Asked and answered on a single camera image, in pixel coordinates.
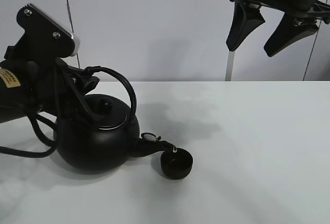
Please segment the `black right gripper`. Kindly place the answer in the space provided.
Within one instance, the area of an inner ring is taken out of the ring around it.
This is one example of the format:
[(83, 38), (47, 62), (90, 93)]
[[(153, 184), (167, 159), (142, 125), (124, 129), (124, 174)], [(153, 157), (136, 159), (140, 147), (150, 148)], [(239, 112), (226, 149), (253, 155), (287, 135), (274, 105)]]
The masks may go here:
[(235, 51), (251, 32), (265, 23), (260, 13), (261, 6), (286, 13), (263, 47), (269, 57), (301, 39), (314, 35), (319, 30), (317, 20), (329, 24), (329, 5), (319, 0), (230, 1), (235, 4), (233, 21), (226, 40), (230, 52)]

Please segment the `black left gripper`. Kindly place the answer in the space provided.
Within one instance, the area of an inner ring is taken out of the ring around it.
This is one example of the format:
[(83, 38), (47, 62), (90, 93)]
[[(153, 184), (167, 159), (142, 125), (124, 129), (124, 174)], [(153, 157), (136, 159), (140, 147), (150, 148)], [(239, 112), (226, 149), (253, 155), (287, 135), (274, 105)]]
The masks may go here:
[(56, 115), (57, 88), (68, 103), (68, 115), (75, 114), (86, 123), (100, 121), (102, 116), (85, 100), (100, 82), (92, 69), (70, 66), (60, 57), (38, 52), (27, 38), (20, 38), (5, 53), (5, 115), (22, 116), (25, 109)]

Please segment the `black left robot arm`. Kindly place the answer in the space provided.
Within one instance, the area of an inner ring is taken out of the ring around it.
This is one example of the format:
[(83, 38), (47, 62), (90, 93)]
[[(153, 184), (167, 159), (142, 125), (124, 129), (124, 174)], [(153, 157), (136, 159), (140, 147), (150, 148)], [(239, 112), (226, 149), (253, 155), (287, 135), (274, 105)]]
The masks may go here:
[(40, 112), (58, 119), (98, 122), (101, 116), (84, 98), (97, 86), (98, 78), (64, 61), (76, 48), (70, 37), (28, 35), (8, 46), (1, 61), (1, 122), (25, 116), (38, 118)]

